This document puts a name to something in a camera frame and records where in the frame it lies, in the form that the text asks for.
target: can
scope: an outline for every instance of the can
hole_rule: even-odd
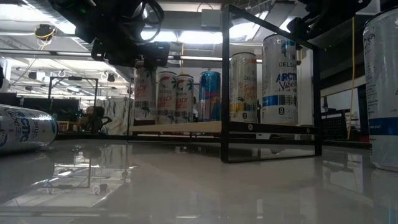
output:
[[[155,121],[156,119],[156,69],[139,69],[134,82],[134,119]]]
[[[189,123],[193,119],[193,77],[177,76],[177,108],[175,120],[177,123]]]
[[[270,35],[262,43],[262,123],[296,125],[296,43]]]
[[[363,32],[371,161],[398,171],[398,7],[382,12]]]
[[[0,105],[0,153],[40,149],[57,133],[57,122],[43,111]]]
[[[177,95],[177,75],[159,72],[157,99],[157,124],[174,124]]]
[[[257,122],[257,59],[252,53],[232,56],[229,118],[231,121]]]
[[[221,75],[218,72],[202,72],[199,88],[199,122],[220,120]]]

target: celsius can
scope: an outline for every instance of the celsius can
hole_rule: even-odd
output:
[[[57,122],[45,112],[0,105],[0,153],[40,149],[57,133]]]
[[[156,119],[156,70],[139,69],[134,82],[134,119]]]
[[[371,160],[398,171],[398,7],[376,15],[363,32]]]
[[[296,125],[296,44],[281,35],[262,43],[262,123]]]
[[[189,123],[193,119],[193,77],[177,76],[177,108],[175,120],[177,123]]]
[[[202,72],[199,87],[199,122],[220,120],[221,75],[218,72]]]
[[[159,72],[157,95],[157,124],[174,124],[177,94],[177,75]]]
[[[257,59],[252,53],[232,56],[229,76],[231,121],[257,122]]]

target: energy drink can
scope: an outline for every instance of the energy drink can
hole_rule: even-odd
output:
[[[134,118],[138,121],[155,121],[156,69],[139,69],[134,82]]]
[[[57,122],[43,111],[0,105],[0,153],[40,149],[57,133]]]
[[[174,124],[177,95],[177,75],[159,72],[157,99],[157,124]]]
[[[252,53],[232,56],[229,76],[229,118],[257,122],[257,60]]]
[[[189,123],[193,119],[193,77],[177,76],[177,108],[175,120],[177,123]]]
[[[262,123],[296,125],[296,43],[270,35],[262,50]]]
[[[202,72],[199,89],[199,122],[220,120],[221,75],[218,72]]]

